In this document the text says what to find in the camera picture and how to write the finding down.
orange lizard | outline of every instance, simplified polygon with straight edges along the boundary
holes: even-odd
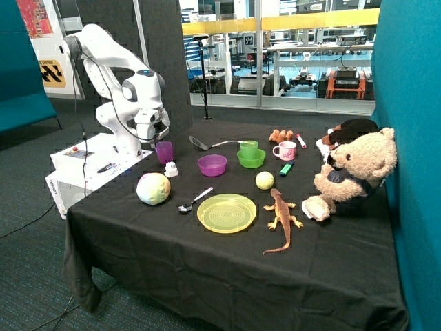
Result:
[[[297,221],[295,216],[291,216],[289,214],[289,209],[294,208],[296,206],[295,203],[286,203],[282,200],[280,197],[282,193],[280,193],[277,189],[272,188],[271,189],[271,196],[274,198],[274,205],[265,205],[263,206],[263,209],[265,210],[275,210],[276,211],[276,217],[274,218],[273,223],[268,223],[268,228],[275,230],[277,226],[277,222],[282,223],[283,231],[285,232],[285,238],[287,240],[287,243],[280,248],[276,248],[275,250],[266,250],[263,252],[270,253],[270,252],[281,252],[282,250],[286,250],[289,247],[289,244],[291,243],[291,221],[294,222],[294,225],[297,228],[302,228],[303,223]]]

glass window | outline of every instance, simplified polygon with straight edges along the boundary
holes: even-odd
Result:
[[[202,104],[206,92],[219,106],[372,113],[380,2],[198,0],[183,26],[192,103]],[[204,73],[193,32],[209,35]]]

yellow plate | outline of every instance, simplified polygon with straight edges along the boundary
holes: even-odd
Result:
[[[219,194],[199,206],[199,221],[216,233],[235,233],[248,228],[256,217],[256,205],[239,194]]]

green bowl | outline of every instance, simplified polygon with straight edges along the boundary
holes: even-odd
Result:
[[[239,163],[244,168],[254,169],[259,168],[263,164],[263,161],[265,160],[265,153],[264,150],[257,149],[257,156],[255,159],[244,159],[242,158],[242,151],[239,150],[237,152],[237,157],[239,158]]]

yellow warning sign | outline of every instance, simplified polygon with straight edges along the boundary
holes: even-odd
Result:
[[[57,60],[39,61],[41,78],[45,88],[65,88],[66,80],[63,75],[63,68]]]

